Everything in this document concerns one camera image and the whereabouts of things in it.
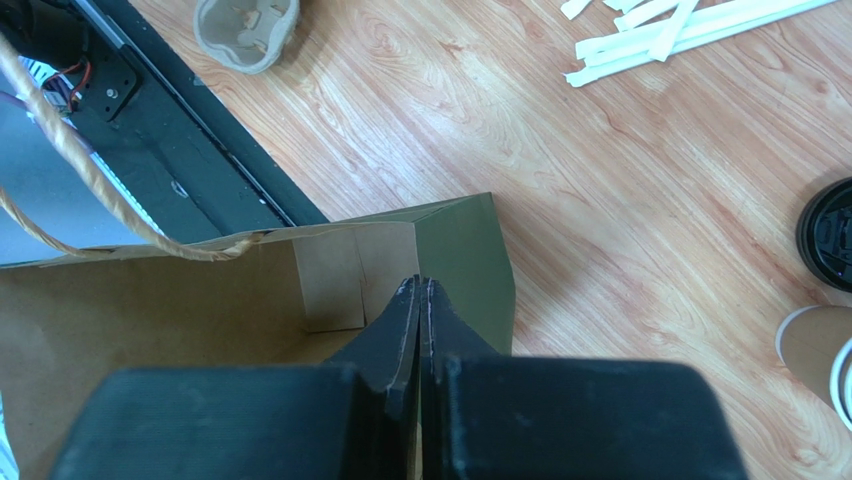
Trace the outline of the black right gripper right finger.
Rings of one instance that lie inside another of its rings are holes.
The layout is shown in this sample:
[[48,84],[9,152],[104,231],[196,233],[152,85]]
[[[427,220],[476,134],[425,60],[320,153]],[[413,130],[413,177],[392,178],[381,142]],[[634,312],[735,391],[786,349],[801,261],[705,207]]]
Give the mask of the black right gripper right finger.
[[428,479],[744,479],[720,403],[663,361],[502,355],[422,282]]

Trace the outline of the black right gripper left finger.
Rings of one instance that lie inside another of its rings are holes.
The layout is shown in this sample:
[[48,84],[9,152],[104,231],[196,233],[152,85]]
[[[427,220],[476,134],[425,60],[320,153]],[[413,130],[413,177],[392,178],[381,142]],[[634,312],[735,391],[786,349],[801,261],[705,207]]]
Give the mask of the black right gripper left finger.
[[411,479],[421,279],[314,365],[126,369],[72,426],[54,479]]

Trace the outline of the green paper gift bag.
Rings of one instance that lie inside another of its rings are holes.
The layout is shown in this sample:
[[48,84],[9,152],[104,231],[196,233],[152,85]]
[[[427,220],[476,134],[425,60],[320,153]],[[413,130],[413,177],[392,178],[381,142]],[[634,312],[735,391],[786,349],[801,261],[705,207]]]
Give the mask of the green paper gift bag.
[[437,281],[498,353],[516,286],[493,197],[166,250],[78,249],[8,195],[2,207],[58,251],[1,269],[1,475],[54,479],[73,424],[112,374],[141,368],[314,365],[384,311],[413,276]]

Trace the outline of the stack of paper cups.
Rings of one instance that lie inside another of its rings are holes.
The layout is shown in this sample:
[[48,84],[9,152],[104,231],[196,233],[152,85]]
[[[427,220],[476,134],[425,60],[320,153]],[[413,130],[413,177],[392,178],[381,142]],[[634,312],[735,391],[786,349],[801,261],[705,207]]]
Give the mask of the stack of paper cups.
[[793,375],[851,427],[851,309],[808,306],[788,315],[775,350]]

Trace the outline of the white wrapped straw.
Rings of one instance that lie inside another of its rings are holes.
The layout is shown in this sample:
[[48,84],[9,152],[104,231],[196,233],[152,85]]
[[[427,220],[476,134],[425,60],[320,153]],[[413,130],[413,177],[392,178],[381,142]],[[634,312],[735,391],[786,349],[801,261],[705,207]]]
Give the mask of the white wrapped straw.
[[614,24],[619,32],[632,30],[652,20],[659,15],[670,11],[680,4],[679,0],[651,0],[638,4],[635,8],[624,15],[614,19]]
[[599,65],[637,54],[648,54],[663,61],[676,46],[754,20],[763,20],[788,11],[799,1],[727,1],[699,10],[676,6],[671,17],[639,25],[634,16],[619,19],[615,34],[583,40],[576,44],[575,54],[587,65]]
[[680,0],[680,4],[675,7],[673,14],[668,19],[668,23],[651,44],[647,52],[649,58],[659,62],[667,60],[673,51],[674,44],[680,32],[683,30],[698,3],[698,0]]
[[[675,49],[674,49],[674,53],[671,54],[667,58],[667,60],[670,57],[672,57],[676,54],[680,54],[680,53],[683,53],[683,52],[686,52],[686,51],[689,51],[689,50],[693,50],[693,49],[708,45],[710,43],[714,43],[714,42],[717,42],[717,41],[720,41],[720,40],[723,40],[723,39],[726,39],[726,38],[729,38],[729,37],[733,37],[733,36],[739,35],[741,33],[745,33],[747,31],[754,30],[754,29],[757,29],[759,27],[763,27],[763,26],[771,24],[771,23],[775,23],[775,22],[778,22],[778,21],[781,21],[781,20],[785,20],[787,18],[790,18],[790,17],[796,16],[796,15],[799,15],[799,14],[802,14],[802,13],[805,13],[805,12],[808,12],[808,11],[811,11],[811,10],[815,10],[815,9],[827,6],[829,4],[827,1],[821,1],[821,0],[799,1],[799,2],[801,3],[799,6],[796,6],[792,9],[785,11],[785,12],[782,12],[780,14],[772,15],[772,16],[766,18],[766,19],[754,20],[754,21],[748,22],[745,25],[740,26],[740,27],[731,27],[731,28],[724,29],[719,33],[712,33],[712,34],[704,36],[704,37],[699,37],[699,38],[696,38],[696,39],[693,39],[693,40],[688,40],[688,41],[676,46]],[[626,12],[630,11],[631,9],[633,9],[637,6],[637,5],[635,5],[633,7],[630,7],[625,3],[618,4],[618,2],[613,2],[611,5],[615,9],[620,9],[622,11],[622,15],[624,15]],[[644,24],[650,24],[650,23],[654,23],[654,22],[657,22],[657,21],[660,21],[660,20],[667,19],[667,18],[671,17],[673,12],[674,12],[674,9],[667,11],[667,12],[659,15],[658,17],[647,21]],[[617,59],[617,60],[610,62],[610,63],[599,64],[599,65],[591,65],[591,66],[587,65],[585,61],[579,60],[576,57],[576,54],[575,54],[575,58],[582,63],[582,67],[577,71],[569,72],[569,73],[566,73],[564,75],[566,83],[573,88],[581,88],[585,85],[591,84],[591,83],[596,82],[596,81],[603,79],[605,77],[609,77],[609,76],[612,76],[612,75],[615,75],[615,74],[618,74],[618,73],[621,73],[621,72],[624,72],[624,71],[627,71],[627,70],[630,70],[630,69],[633,69],[633,68],[636,68],[636,67],[639,67],[639,66],[642,66],[642,65],[646,65],[646,64],[649,64],[649,63],[659,62],[659,61],[652,60],[651,58],[648,57],[647,54],[632,55],[632,56],[629,56],[629,57]]]
[[592,0],[567,0],[560,6],[560,11],[569,20],[577,18],[592,2]]

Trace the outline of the stack of black lids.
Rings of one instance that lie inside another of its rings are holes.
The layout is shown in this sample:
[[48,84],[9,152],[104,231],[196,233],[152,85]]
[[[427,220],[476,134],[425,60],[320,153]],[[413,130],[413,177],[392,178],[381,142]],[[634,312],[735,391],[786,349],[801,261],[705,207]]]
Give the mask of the stack of black lids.
[[820,190],[802,210],[796,245],[807,269],[820,281],[851,292],[851,178]]

